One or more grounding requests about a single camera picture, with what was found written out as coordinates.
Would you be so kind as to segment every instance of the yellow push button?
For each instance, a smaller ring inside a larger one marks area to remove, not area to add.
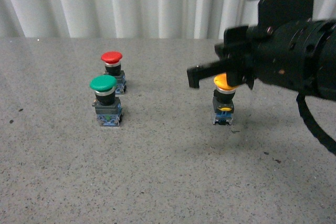
[[[223,90],[234,90],[236,88],[238,88],[238,86],[235,86],[235,87],[231,87],[227,84],[227,80],[226,80],[226,73],[222,73],[222,74],[219,74],[217,75],[215,78],[214,78],[214,83],[216,84],[217,87],[219,87],[220,89],[223,89]]]

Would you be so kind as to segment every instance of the green push button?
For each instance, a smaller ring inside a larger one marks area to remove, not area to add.
[[[94,78],[90,83],[90,88],[98,92],[104,92],[117,85],[117,80],[113,76],[104,75]]]

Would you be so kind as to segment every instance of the red push button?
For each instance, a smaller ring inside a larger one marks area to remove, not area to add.
[[[105,61],[107,64],[116,64],[121,60],[122,54],[120,52],[106,52],[101,56],[101,60]]]

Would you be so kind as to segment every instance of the gray countertop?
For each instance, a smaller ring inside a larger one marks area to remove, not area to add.
[[[296,94],[256,82],[212,125],[215,40],[0,39],[1,223],[336,223],[336,158]],[[123,53],[120,127],[99,127],[92,78]],[[336,103],[308,99],[336,136]]]

